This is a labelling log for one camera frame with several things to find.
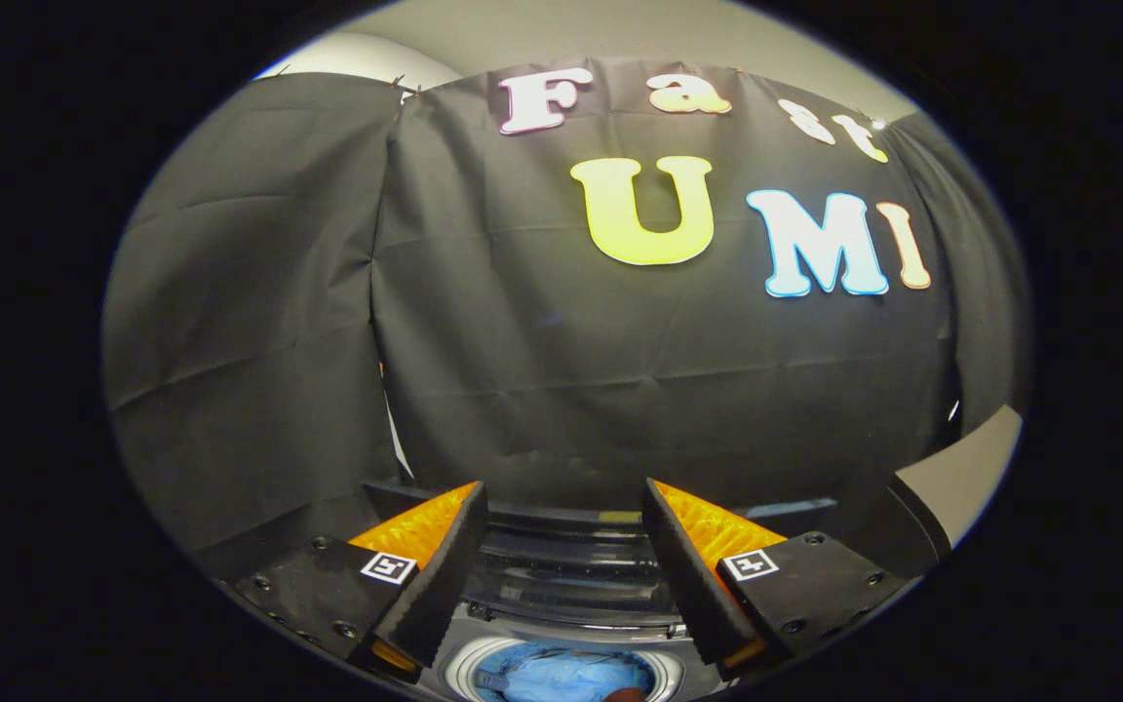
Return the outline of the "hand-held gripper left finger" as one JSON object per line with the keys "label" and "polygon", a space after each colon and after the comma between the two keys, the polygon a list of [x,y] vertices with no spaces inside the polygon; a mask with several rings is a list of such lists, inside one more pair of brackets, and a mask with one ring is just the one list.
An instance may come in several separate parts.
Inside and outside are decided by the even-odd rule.
{"label": "hand-held gripper left finger", "polygon": [[351,667],[416,683],[440,651],[487,516],[486,489],[476,481],[360,536],[303,539],[232,578],[232,592]]}

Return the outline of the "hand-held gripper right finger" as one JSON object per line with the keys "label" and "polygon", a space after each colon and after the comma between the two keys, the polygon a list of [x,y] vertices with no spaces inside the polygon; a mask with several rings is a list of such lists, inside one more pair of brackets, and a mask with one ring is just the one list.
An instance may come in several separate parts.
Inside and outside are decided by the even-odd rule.
{"label": "hand-held gripper right finger", "polygon": [[910,587],[829,534],[786,537],[651,477],[641,522],[701,660],[725,681],[812,656]]}

